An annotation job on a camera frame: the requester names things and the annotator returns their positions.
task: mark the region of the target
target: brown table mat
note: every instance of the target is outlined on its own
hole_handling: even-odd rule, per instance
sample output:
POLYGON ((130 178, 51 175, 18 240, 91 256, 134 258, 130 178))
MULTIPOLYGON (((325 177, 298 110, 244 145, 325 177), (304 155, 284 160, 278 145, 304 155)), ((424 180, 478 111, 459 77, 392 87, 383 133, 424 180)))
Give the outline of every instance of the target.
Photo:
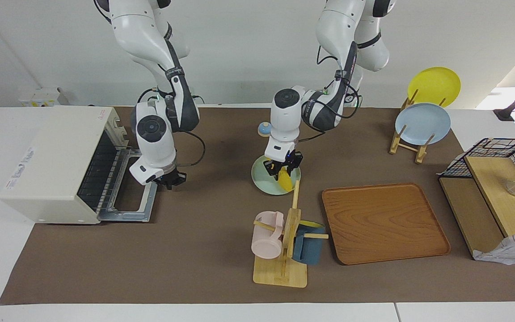
POLYGON ((343 265, 450 252, 425 193, 413 183, 331 188, 321 196, 343 265))
MULTIPOLYGON (((119 112, 123 120, 128 112, 119 112)), ((429 199, 451 253, 342 266, 327 242, 320 264, 308 268, 306 288, 254 284, 253 219, 264 210, 287 214, 291 205, 291 194, 263 194, 250 177, 266 147, 256 129, 269 113, 202 108, 194 132, 206 141, 206 158, 182 169, 188 173, 184 185, 159 192, 150 223, 36 224, 0 304, 515 301, 515 265, 472 260, 435 175, 462 153, 456 137, 450 133, 431 145, 422 165, 406 149, 390 155, 393 109, 363 108, 299 145, 303 219, 327 226, 321 202, 327 188, 414 182, 429 199)), ((303 137, 313 134, 303 128, 303 137)), ((176 135, 176 147, 180 163, 200 153, 199 143, 185 134, 176 135)))

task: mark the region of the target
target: wooden board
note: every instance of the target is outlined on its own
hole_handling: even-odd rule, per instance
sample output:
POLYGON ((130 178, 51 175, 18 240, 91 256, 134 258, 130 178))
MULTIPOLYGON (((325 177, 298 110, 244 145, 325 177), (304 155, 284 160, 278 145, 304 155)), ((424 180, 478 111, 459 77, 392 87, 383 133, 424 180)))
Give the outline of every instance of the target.
POLYGON ((307 286, 307 265, 291 258, 300 220, 301 209, 290 208, 283 231, 282 254, 275 259, 263 259, 255 256, 253 261, 254 283, 297 288, 307 286))
POLYGON ((494 250, 504 235, 474 179, 440 178, 440 183, 470 254, 474 249, 482 253, 494 250))
POLYGON ((507 157, 466 157, 466 164, 504 236, 515 235, 515 196, 504 186, 515 180, 514 163, 507 157))
POLYGON ((253 281, 258 284, 304 288, 307 286, 307 265, 298 263, 290 257, 285 257, 284 260, 281 255, 275 259, 263 259, 255 256, 253 281))
POLYGON ((416 184, 333 188, 322 196, 337 258, 344 265, 450 252, 416 184))

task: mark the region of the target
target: brown wooden tray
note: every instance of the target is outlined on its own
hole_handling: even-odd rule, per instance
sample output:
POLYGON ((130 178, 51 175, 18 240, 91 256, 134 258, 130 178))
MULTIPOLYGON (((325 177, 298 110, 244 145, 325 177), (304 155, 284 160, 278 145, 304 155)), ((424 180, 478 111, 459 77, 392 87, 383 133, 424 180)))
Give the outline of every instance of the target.
POLYGON ((322 196, 343 265, 450 252, 431 205, 414 183, 332 188, 322 196))

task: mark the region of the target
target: pink mug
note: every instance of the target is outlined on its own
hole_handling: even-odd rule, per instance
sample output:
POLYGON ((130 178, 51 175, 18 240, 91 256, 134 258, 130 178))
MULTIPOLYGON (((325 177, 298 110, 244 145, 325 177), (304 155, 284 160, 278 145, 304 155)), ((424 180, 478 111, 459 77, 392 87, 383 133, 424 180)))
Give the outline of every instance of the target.
POLYGON ((252 252, 263 259, 274 259, 282 253, 283 214, 280 212, 260 212, 256 221, 275 227, 270 231, 260 226, 253 227, 252 252))

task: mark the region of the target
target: mug handle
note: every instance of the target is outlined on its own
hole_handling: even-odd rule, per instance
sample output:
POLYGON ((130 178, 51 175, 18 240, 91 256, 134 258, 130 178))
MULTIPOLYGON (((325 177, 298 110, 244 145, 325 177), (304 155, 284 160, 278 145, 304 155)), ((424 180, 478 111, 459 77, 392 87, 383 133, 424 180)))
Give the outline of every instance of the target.
POLYGON ((283 230, 283 214, 280 212, 275 213, 275 230, 270 236, 270 239, 277 240, 282 235, 283 230))

